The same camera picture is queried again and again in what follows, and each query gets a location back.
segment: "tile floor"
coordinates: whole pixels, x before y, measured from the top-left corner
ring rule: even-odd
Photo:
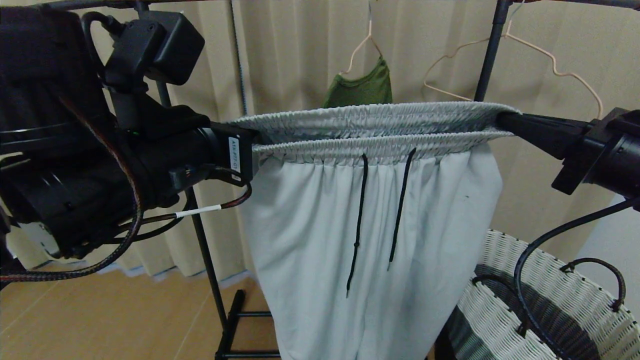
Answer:
[[[237,289],[244,310],[266,310],[251,279],[222,291],[228,309]],[[13,283],[0,291],[0,359],[213,359],[221,336],[203,275],[95,274],[59,282]],[[234,349],[277,348],[273,321],[240,321]]]

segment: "wire hanger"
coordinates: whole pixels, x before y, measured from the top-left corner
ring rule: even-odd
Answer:
[[[367,37],[364,38],[364,40],[362,40],[360,45],[358,45],[358,47],[356,47],[356,49],[353,51],[353,54],[351,54],[351,60],[349,61],[349,68],[347,70],[340,71],[340,75],[349,74],[351,72],[351,70],[353,69],[353,59],[355,58],[356,53],[358,52],[358,50],[360,50],[364,46],[364,44],[367,42],[367,40],[371,40],[371,42],[373,43],[373,46],[376,47],[376,50],[378,51],[378,54],[380,54],[380,56],[382,56],[382,51],[380,51],[380,47],[378,47],[378,45],[376,44],[376,41],[373,39],[373,36],[371,35],[372,23],[373,23],[373,21],[371,20],[371,2],[369,1],[369,34],[367,35]]]
[[[601,100],[600,96],[598,96],[598,94],[591,87],[591,85],[589,85],[580,75],[578,75],[578,74],[576,74],[574,72],[558,72],[558,70],[557,70],[557,60],[556,60],[556,57],[552,53],[542,49],[539,46],[536,46],[536,45],[534,45],[534,44],[532,44],[532,43],[530,43],[530,42],[528,42],[526,40],[523,40],[523,39],[521,39],[519,37],[516,37],[516,36],[511,34],[511,25],[512,25],[512,22],[513,22],[513,16],[522,7],[524,2],[525,2],[525,0],[522,0],[520,5],[518,6],[518,8],[516,8],[516,10],[514,10],[513,13],[511,14],[511,16],[509,17],[509,21],[507,23],[507,31],[505,31],[505,33],[502,34],[501,37],[510,38],[510,39],[512,39],[512,40],[514,40],[516,42],[519,42],[519,43],[521,43],[523,45],[526,45],[526,46],[530,47],[531,49],[534,49],[534,50],[536,50],[536,51],[538,51],[540,53],[543,53],[544,55],[547,55],[551,59],[552,70],[553,70],[553,73],[554,73],[555,76],[558,76],[558,77],[571,76],[571,77],[577,79],[578,81],[580,81],[580,83],[582,83],[584,85],[584,87],[586,87],[587,90],[589,90],[591,95],[593,95],[595,101],[598,103],[598,117],[597,117],[597,119],[602,119],[602,113],[603,113],[603,107],[604,106],[602,105],[602,100]],[[424,75],[424,86],[426,86],[426,87],[428,87],[428,88],[430,88],[432,90],[435,90],[437,92],[441,92],[443,94],[447,94],[449,96],[453,96],[453,97],[455,97],[457,99],[461,99],[461,100],[464,100],[464,101],[472,101],[472,99],[469,99],[468,97],[460,96],[460,95],[457,95],[457,94],[454,94],[454,93],[451,93],[451,92],[448,92],[448,91],[439,89],[439,88],[437,88],[435,86],[431,86],[431,85],[427,84],[427,77],[429,76],[429,72],[431,71],[431,69],[433,69],[436,66],[436,64],[439,63],[442,59],[444,59],[444,58],[453,59],[457,55],[458,51],[460,49],[462,49],[463,47],[474,45],[474,44],[479,44],[479,43],[485,42],[485,41],[489,41],[489,38],[468,42],[466,44],[458,46],[456,48],[456,50],[453,52],[453,55],[446,55],[445,54],[445,55],[441,56],[439,59],[436,60],[436,62],[434,62],[432,64],[432,66],[429,67],[429,69],[427,70],[426,74]]]

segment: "black drawstring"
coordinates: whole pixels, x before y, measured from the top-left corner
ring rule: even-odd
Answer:
[[[364,170],[362,173],[362,187],[360,190],[360,209],[358,210],[358,225],[356,227],[356,242],[353,243],[353,259],[351,260],[351,271],[347,280],[347,298],[349,297],[349,288],[351,287],[351,279],[353,278],[353,270],[356,267],[356,257],[358,256],[358,247],[360,246],[360,225],[362,223],[362,208],[364,205],[364,189],[367,185],[367,175],[369,173],[369,160],[365,154],[362,154],[364,161]]]
[[[398,204],[398,214],[396,215],[396,228],[394,229],[394,241],[391,243],[391,254],[389,255],[389,265],[387,265],[387,271],[391,267],[391,262],[394,260],[394,254],[396,253],[396,243],[398,240],[398,230],[400,230],[400,218],[402,216],[402,205],[404,203],[404,193],[406,193],[406,182],[409,179],[409,167],[411,166],[411,160],[415,151],[413,148],[409,153],[409,157],[406,159],[406,165],[404,166],[404,178],[402,180],[402,190],[400,191],[400,204]]]

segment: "beige curtain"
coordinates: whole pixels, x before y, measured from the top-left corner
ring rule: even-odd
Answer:
[[[24,4],[25,0],[11,0]],[[353,49],[364,38],[367,0],[256,0],[162,3],[152,10],[184,11],[207,42],[189,82],[170,86],[175,104],[187,104],[215,121],[242,114],[233,41],[233,10],[239,57],[250,115],[319,107],[334,75],[349,65]],[[452,101],[422,86],[426,69],[460,44],[488,36],[495,1],[371,1],[373,35],[391,68],[395,102]],[[120,20],[133,19],[132,10],[100,8]],[[640,105],[640,13],[590,4],[540,1],[525,4],[514,17],[512,33],[551,52],[561,71],[574,71],[600,94],[605,113],[615,106]],[[106,59],[110,39],[98,26],[94,39]],[[429,75],[429,82],[473,97],[485,44],[460,51]],[[365,74],[377,54],[367,44],[355,58],[353,77]],[[151,94],[157,95],[150,84]],[[486,101],[501,102],[524,112],[591,120],[596,104],[572,78],[551,73],[548,58],[510,40],[502,41]],[[606,206],[612,193],[581,185],[572,196],[551,189],[561,168],[557,161],[517,139],[492,142],[504,178],[504,191],[492,227],[531,240],[567,220]],[[219,203],[234,196],[231,186],[198,185],[200,204]],[[241,219],[234,210],[203,216],[218,277],[251,268],[243,245]],[[567,260],[578,252],[593,225],[560,236],[547,250]],[[44,259],[19,233],[12,248],[33,266]],[[90,254],[96,261],[113,248]],[[137,243],[119,263],[143,265],[149,274],[171,266],[191,275],[204,269],[191,223]]]

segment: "black handle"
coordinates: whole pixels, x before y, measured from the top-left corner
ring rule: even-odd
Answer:
[[[475,278],[473,278],[471,282],[475,285],[478,281],[483,281],[483,280],[493,280],[493,281],[499,282],[502,285],[504,285],[514,296],[517,296],[516,291],[511,287],[511,284],[509,283],[509,281],[507,281],[507,279],[505,278],[499,277],[498,275],[493,275],[493,274],[478,275]],[[518,319],[520,319],[520,321],[522,322],[520,326],[518,326],[518,328],[516,329],[516,332],[524,338],[525,335],[527,334],[527,330],[531,328],[531,325],[529,324],[529,319],[526,317],[524,319],[520,318],[520,316],[516,312],[514,312],[514,314],[516,314]]]
[[[611,270],[611,272],[616,276],[616,279],[618,280],[618,299],[616,299],[611,304],[611,309],[615,312],[618,312],[620,310],[620,306],[625,303],[625,297],[627,296],[627,285],[625,285],[625,278],[622,276],[622,273],[620,272],[620,270],[618,270],[615,266],[609,264],[604,260],[600,260],[597,258],[581,258],[581,259],[573,260],[567,265],[561,267],[560,271],[573,272],[573,270],[575,269],[575,265],[579,265],[582,263],[600,264],[608,268],[609,270]]]

